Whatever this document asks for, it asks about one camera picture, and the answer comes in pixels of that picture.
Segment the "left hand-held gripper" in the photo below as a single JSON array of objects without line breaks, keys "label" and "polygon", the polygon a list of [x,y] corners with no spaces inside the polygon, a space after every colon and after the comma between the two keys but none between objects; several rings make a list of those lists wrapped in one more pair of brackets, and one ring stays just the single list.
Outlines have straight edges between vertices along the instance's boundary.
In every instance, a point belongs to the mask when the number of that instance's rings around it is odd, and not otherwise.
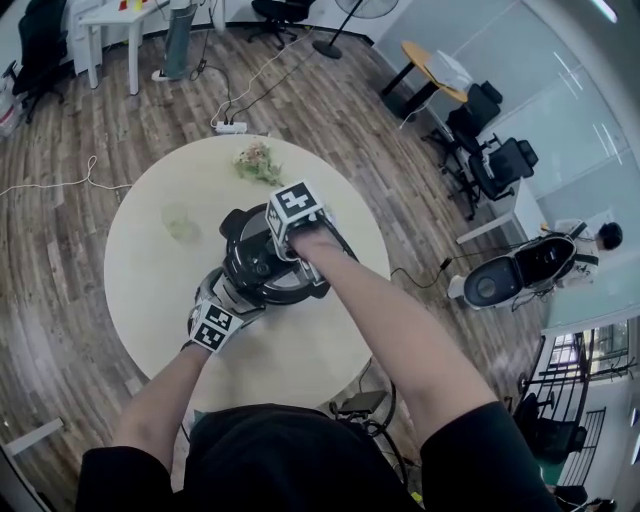
[{"label": "left hand-held gripper", "polygon": [[243,328],[263,314],[263,306],[240,296],[222,267],[198,286],[187,321],[189,343],[218,354]]}]

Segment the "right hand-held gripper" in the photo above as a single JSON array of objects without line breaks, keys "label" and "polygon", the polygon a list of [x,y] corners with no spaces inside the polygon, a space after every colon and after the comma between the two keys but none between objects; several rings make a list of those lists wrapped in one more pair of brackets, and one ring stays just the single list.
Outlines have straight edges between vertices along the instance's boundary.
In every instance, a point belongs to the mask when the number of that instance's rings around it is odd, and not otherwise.
[{"label": "right hand-held gripper", "polygon": [[307,180],[291,183],[272,192],[265,220],[276,255],[283,261],[298,260],[289,245],[289,232],[325,219],[330,220],[331,217]]}]

